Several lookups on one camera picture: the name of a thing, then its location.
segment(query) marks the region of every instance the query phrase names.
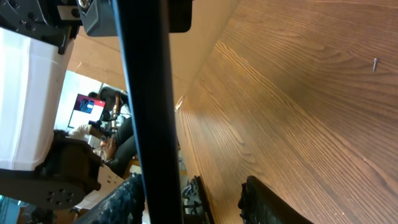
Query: desk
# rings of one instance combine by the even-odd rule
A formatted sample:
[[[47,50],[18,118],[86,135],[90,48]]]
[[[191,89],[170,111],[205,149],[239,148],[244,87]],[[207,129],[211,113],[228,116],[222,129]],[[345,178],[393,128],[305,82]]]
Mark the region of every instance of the desk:
[[[176,112],[216,223],[248,175],[315,223],[398,222],[397,24],[397,1],[241,0]]]

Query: wood grain surface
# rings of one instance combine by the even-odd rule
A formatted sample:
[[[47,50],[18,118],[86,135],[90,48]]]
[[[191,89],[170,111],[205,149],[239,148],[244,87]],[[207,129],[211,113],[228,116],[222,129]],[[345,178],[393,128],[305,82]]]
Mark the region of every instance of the wood grain surface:
[[[170,34],[174,102],[188,90],[238,2],[239,0],[194,1],[191,29],[186,33]],[[68,69],[122,90],[126,89],[117,37],[89,37],[81,27]]]
[[[395,0],[241,0],[176,112],[216,223],[248,175],[315,223],[398,223],[397,62]]]

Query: bolt hole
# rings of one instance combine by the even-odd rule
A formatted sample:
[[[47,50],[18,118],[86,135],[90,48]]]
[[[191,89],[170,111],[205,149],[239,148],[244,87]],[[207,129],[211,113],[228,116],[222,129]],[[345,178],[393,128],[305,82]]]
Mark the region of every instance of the bolt hole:
[[[80,18],[80,12],[79,9],[74,8],[70,11],[70,13],[74,16],[74,18]]]
[[[27,17],[28,17],[30,20],[32,20],[32,21],[36,21],[36,20],[37,20],[37,16],[36,16],[33,12],[28,13],[28,14],[27,14]]]
[[[26,29],[27,30],[30,30],[30,31],[32,31],[32,30],[34,30],[36,27],[35,27],[35,25],[33,25],[33,24],[30,24],[30,23],[26,23]]]
[[[15,1],[15,0],[11,0],[11,1],[10,1],[10,5],[11,5],[11,7],[13,7],[14,9],[16,9],[16,8],[19,7],[19,3],[18,3],[17,1]]]

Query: wall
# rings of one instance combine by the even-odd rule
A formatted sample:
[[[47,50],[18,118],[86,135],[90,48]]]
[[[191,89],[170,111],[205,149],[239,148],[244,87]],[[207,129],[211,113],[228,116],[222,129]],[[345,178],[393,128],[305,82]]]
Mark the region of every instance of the wall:
[[[174,103],[188,90],[238,2],[194,1],[191,29],[170,34]],[[88,37],[81,27],[68,69],[126,90],[117,37]]]
[[[68,70],[62,86],[61,98],[58,105],[57,117],[55,118],[54,129],[61,129],[65,131],[72,130],[71,128],[68,128],[68,123],[77,94],[87,95],[92,91],[99,92],[101,86],[102,83],[97,80]]]

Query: screw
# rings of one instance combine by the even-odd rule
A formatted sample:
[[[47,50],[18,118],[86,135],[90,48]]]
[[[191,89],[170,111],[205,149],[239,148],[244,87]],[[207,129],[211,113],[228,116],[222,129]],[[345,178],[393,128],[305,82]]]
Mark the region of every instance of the screw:
[[[373,59],[373,73],[376,72],[377,63],[379,62],[378,58]]]

